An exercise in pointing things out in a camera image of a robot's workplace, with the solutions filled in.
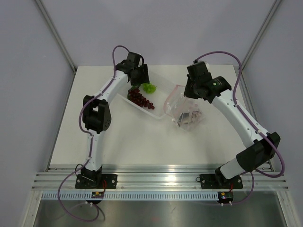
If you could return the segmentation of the green grape bunch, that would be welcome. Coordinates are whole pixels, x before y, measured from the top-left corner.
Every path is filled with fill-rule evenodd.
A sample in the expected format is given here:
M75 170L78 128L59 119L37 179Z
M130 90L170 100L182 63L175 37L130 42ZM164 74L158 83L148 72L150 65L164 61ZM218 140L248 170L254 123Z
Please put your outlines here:
M156 91L157 87L151 83L144 83L143 84L143 90L147 94L152 94Z

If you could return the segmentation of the red grape bunch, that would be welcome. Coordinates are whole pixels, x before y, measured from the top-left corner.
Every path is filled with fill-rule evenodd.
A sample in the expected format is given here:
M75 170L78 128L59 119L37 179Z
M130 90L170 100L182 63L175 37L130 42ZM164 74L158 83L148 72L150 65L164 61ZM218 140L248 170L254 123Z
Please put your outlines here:
M139 107L144 107L152 110L155 109L154 104L146 97L144 97L138 88L129 89L127 93L127 99Z

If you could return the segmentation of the clear zip top bag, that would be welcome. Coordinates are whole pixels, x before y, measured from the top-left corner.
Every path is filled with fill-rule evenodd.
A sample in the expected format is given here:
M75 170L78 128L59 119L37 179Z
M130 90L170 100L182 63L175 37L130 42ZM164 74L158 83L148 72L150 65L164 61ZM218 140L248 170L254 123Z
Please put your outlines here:
M180 117L180 115L183 112L190 112L193 110L199 110L202 113L201 121L198 124L195 125L182 125L181 129L185 131L192 131L194 128L196 128L199 124L201 124L205 120L205 115L202 112L200 104L195 100L191 98L187 98L184 96L185 86L176 85L174 90L171 92L171 94L166 99L163 110L164 113L172 118L172 121L176 126L178 126L177 121Z

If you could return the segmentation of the grey toy fish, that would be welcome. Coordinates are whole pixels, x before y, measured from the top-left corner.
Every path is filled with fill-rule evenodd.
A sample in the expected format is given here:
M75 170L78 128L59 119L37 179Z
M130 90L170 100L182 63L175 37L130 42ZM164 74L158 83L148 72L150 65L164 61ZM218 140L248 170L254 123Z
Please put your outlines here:
M199 110L193 110L188 113L183 112L178 121L177 124L179 127L182 125L195 125L198 124L201 121L202 113Z

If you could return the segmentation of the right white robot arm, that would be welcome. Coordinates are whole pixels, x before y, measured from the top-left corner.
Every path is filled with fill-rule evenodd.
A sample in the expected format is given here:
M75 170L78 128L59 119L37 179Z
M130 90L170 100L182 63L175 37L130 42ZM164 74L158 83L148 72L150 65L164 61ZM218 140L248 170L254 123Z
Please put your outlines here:
M187 67L184 96L203 99L218 109L236 130L245 149L215 170L214 181L226 187L245 172L252 172L272 159L280 143L280 136L270 133L242 108L233 97L231 85L222 76L212 78L207 63L195 62Z

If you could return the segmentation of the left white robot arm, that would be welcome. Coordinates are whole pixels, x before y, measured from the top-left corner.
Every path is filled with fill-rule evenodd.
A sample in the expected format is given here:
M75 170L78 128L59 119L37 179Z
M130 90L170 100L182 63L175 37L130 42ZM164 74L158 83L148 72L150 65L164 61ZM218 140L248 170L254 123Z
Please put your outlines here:
M134 52L129 52L127 58L114 66L113 76L94 95L83 98L82 121L90 136L88 163L77 176L77 189L104 188L106 185L114 189L102 176L102 146L105 131L111 124L110 103L117 95L119 89L130 82L132 86L139 86L149 82L148 67L144 58Z

